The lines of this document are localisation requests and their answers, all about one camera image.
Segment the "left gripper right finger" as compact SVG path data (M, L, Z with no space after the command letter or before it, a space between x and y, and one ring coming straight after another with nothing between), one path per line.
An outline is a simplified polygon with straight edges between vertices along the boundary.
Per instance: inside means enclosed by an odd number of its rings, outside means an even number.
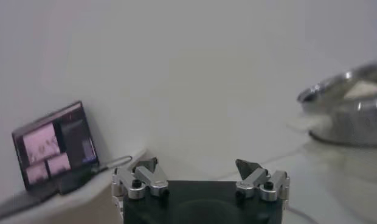
M239 171L241 181L235 184L237 203L258 197L261 201L282 203L285 209L289 202L290 177L283 170L270 173L258 163L236 159L235 165Z

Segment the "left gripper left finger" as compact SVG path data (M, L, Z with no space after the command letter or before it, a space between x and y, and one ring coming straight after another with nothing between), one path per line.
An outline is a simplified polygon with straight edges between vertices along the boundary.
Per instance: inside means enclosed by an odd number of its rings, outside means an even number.
M120 213L124 213L124 199L141 200L147 192L165 199L169 196L167 176L156 157L138 161L131 169L118 166L112 173L112 201Z

